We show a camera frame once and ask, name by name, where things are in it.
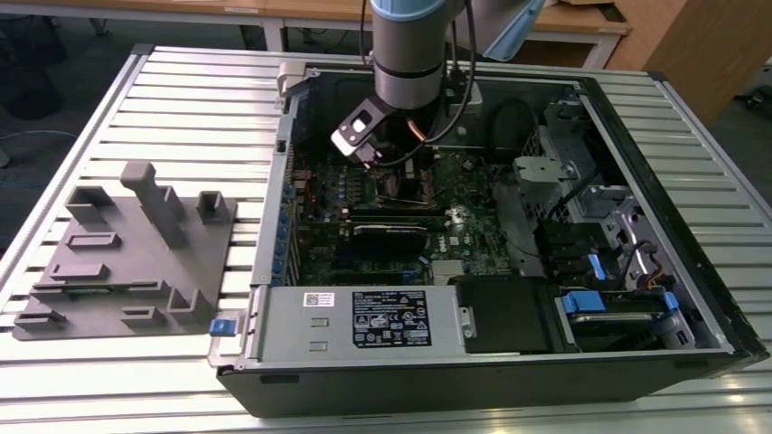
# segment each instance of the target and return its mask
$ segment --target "white sticker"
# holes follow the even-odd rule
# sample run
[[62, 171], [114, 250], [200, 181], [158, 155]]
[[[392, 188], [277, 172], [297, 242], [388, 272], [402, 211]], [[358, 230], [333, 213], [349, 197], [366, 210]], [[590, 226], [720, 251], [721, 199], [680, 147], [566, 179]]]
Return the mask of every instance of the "white sticker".
[[613, 29], [610, 27], [602, 27], [598, 29], [598, 33], [620, 33], [620, 34], [625, 34], [626, 30], [625, 29]]
[[256, 14], [258, 12], [257, 9], [250, 7], [225, 7], [225, 12], [237, 12], [240, 14]]
[[334, 305], [334, 292], [306, 292], [302, 294], [302, 307], [333, 307]]

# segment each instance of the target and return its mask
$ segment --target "wooden table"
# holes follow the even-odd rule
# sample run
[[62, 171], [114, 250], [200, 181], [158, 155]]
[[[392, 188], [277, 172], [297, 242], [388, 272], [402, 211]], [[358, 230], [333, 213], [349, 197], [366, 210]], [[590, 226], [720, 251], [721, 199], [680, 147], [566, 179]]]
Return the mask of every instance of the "wooden table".
[[[361, 0], [0, 0], [6, 14], [258, 25], [273, 52], [285, 51], [288, 27], [358, 30], [360, 8]], [[366, 30], [370, 20], [368, 6]], [[609, 22], [594, 6], [554, 5], [541, 11], [528, 40], [590, 45], [582, 66], [600, 69], [629, 32], [629, 24]]]

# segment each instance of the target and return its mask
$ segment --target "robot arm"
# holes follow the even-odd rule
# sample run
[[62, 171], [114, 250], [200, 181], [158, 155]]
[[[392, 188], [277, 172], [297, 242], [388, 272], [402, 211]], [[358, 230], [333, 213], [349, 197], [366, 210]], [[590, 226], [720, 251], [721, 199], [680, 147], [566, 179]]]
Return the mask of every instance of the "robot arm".
[[[332, 135], [344, 156], [368, 167], [382, 157], [368, 143], [377, 126], [394, 114], [409, 115], [437, 100], [453, 20], [456, 43], [490, 59], [506, 61], [522, 45], [544, 0], [370, 0], [370, 5], [376, 97], [361, 103]], [[461, 106], [470, 94], [470, 66]], [[425, 137], [414, 124], [410, 130], [421, 142], [430, 143], [442, 136]]]

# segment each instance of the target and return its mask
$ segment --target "barcode sticker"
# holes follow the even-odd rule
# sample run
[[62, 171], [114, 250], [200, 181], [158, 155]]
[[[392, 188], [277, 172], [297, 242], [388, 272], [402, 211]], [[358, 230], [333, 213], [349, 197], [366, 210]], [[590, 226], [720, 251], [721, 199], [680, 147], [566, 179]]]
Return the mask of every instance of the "barcode sticker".
[[302, 294], [304, 307], [333, 307], [336, 305], [334, 292], [306, 292]]

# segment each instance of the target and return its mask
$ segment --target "motherboard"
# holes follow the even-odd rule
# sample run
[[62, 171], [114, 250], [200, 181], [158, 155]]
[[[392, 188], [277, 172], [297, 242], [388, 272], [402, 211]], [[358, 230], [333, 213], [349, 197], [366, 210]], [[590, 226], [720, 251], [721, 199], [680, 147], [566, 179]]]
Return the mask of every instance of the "motherboard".
[[490, 199], [506, 168], [462, 151], [430, 157], [406, 174], [296, 159], [300, 285], [445, 285], [512, 272]]

